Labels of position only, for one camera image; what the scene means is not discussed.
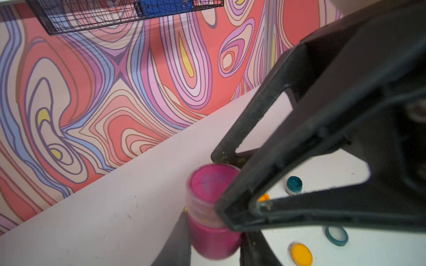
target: white table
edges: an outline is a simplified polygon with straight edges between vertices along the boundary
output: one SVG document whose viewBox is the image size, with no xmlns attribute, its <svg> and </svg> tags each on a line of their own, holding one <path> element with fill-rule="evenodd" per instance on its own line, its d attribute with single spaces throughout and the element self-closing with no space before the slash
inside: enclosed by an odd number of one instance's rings
<svg viewBox="0 0 426 266">
<path fill-rule="evenodd" d="M 224 106 L 124 166 L 0 237 L 0 265 L 143 265 L 160 252 L 185 206 L 185 180 L 210 154 L 254 92 Z M 282 95 L 243 142 L 260 146 L 291 111 Z M 291 173 L 304 192 L 360 183 L 368 176 L 363 161 L 345 151 L 309 160 Z M 271 197 L 286 196 L 283 182 Z M 349 242 L 336 247 L 320 226 L 265 230 L 283 265 L 294 265 L 292 242 L 311 250 L 314 266 L 425 265 L 426 235 L 346 228 Z M 191 265 L 239 265 L 239 253 L 208 261 L 193 250 Z"/>
</svg>

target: clear plastic jar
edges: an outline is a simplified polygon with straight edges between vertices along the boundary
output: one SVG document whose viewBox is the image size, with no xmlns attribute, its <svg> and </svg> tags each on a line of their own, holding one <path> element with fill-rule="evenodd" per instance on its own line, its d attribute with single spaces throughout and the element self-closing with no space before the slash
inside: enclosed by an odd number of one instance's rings
<svg viewBox="0 0 426 266">
<path fill-rule="evenodd" d="M 191 243 L 206 258 L 227 258 L 241 245 L 241 233 L 226 228 L 214 209 L 238 173 L 238 168 L 228 164 L 207 164 L 188 177 L 186 202 Z"/>
</svg>

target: wire basket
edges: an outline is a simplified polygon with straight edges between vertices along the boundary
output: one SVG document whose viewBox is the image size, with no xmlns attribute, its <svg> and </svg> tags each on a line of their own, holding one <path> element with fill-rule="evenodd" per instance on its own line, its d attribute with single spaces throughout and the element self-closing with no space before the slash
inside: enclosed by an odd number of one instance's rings
<svg viewBox="0 0 426 266">
<path fill-rule="evenodd" d="M 223 6 L 224 0 L 26 0 L 49 35 Z"/>
</svg>

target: blue object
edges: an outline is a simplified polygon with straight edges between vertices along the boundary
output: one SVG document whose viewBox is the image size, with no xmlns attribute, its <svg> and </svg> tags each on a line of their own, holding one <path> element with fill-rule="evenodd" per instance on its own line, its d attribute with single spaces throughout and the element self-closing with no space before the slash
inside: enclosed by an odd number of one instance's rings
<svg viewBox="0 0 426 266">
<path fill-rule="evenodd" d="M 285 188 L 288 194 L 295 195 L 302 192 L 302 180 L 297 176 L 290 176 L 287 179 L 287 186 Z"/>
<path fill-rule="evenodd" d="M 336 246 L 344 246 L 349 240 L 348 233 L 341 226 L 327 226 L 325 236 Z"/>
<path fill-rule="evenodd" d="M 144 17 L 161 17 L 189 12 L 191 0 L 139 0 Z"/>
</svg>

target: paint jar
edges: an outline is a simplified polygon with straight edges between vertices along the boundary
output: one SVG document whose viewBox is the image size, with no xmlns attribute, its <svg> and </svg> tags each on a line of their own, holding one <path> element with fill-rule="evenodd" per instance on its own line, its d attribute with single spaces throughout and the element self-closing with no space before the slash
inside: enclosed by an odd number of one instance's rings
<svg viewBox="0 0 426 266">
<path fill-rule="evenodd" d="M 297 176 L 290 176 L 285 185 L 285 191 L 290 196 L 300 194 L 302 192 L 302 180 Z"/>
<path fill-rule="evenodd" d="M 207 164 L 188 177 L 186 204 L 191 243 L 202 256 L 221 260 L 241 245 L 241 233 L 226 228 L 214 205 L 239 169 L 227 164 Z"/>
</svg>

